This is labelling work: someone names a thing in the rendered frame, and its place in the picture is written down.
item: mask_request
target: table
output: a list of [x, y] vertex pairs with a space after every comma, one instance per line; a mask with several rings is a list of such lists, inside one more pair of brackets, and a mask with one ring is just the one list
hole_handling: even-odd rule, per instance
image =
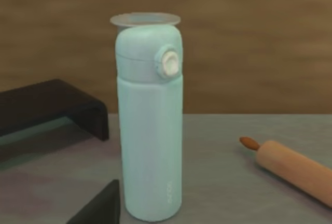
[[[65, 223], [108, 182], [121, 179], [116, 115], [109, 124], [106, 143], [73, 125], [41, 135], [76, 144], [0, 173], [0, 223]], [[183, 205], [165, 224], [332, 222], [330, 209], [256, 167], [239, 136], [274, 139], [332, 167], [331, 115], [185, 115]], [[138, 223], [123, 207], [121, 224]]]

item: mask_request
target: rolling pin barrel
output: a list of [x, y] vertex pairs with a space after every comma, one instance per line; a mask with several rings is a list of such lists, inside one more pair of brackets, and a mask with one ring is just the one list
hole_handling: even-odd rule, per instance
[[307, 194], [332, 207], [332, 170], [275, 142], [257, 149], [256, 162]]

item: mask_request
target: black stand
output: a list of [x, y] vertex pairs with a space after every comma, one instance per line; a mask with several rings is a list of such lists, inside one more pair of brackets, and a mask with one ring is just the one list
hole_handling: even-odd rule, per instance
[[113, 180], [67, 224], [119, 224], [119, 180]]
[[107, 108], [100, 100], [59, 79], [0, 93], [0, 136], [61, 117], [105, 141]]

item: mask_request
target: water bottle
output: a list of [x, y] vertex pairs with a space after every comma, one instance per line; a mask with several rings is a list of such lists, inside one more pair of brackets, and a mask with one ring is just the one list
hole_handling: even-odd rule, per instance
[[125, 206], [151, 222], [182, 203], [183, 112], [181, 34], [153, 16], [122, 25], [115, 51]]

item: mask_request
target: brown background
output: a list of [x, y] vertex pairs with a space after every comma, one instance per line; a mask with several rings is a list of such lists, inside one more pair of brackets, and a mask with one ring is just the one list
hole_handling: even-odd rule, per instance
[[133, 11], [182, 17], [186, 113], [332, 113], [332, 0], [0, 0], [0, 90], [58, 77], [117, 111]]

